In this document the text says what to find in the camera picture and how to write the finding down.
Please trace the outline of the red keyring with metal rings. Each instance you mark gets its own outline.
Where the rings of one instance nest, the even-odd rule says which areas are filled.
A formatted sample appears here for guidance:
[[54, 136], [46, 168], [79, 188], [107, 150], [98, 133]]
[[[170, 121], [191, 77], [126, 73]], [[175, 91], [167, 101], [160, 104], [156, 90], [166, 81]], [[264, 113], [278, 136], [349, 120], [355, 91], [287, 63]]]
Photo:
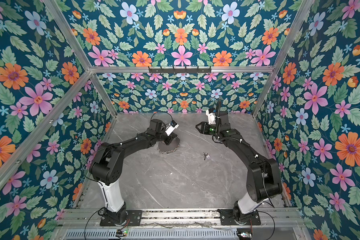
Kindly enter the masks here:
[[158, 143], [158, 151], [161, 153], [161, 154], [170, 154], [170, 153], [173, 153], [175, 152], [179, 146], [180, 146], [180, 139], [178, 137], [175, 137], [171, 143], [169, 143], [168, 145], [165, 144], [165, 142], [159, 142]]

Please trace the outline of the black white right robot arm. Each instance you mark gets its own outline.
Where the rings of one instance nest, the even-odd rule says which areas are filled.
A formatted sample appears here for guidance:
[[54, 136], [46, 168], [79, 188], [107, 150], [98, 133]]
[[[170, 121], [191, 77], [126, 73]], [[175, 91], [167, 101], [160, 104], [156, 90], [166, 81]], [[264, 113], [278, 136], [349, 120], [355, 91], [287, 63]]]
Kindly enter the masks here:
[[233, 129], [228, 112], [222, 110], [222, 101], [206, 111], [207, 122], [196, 125], [203, 135], [210, 135], [214, 143], [232, 150], [247, 168], [246, 193], [234, 203], [233, 217], [242, 225], [255, 217], [257, 208], [266, 200], [282, 194], [283, 184], [278, 164], [273, 158], [259, 154], [241, 133]]

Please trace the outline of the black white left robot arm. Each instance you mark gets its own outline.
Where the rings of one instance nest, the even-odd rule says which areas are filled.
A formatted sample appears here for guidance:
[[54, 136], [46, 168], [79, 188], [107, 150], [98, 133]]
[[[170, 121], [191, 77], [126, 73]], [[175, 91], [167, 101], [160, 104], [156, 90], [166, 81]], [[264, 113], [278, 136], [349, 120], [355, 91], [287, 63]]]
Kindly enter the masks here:
[[102, 217], [100, 226], [125, 226], [132, 220], [122, 197], [119, 181], [125, 158], [154, 147], [157, 143], [164, 147], [164, 153], [175, 151], [180, 145], [180, 139], [174, 133], [178, 127], [179, 124], [174, 120], [165, 124], [159, 119], [151, 119], [147, 130], [132, 139], [101, 144], [90, 166], [90, 174], [100, 186], [105, 200], [105, 206], [98, 212]]

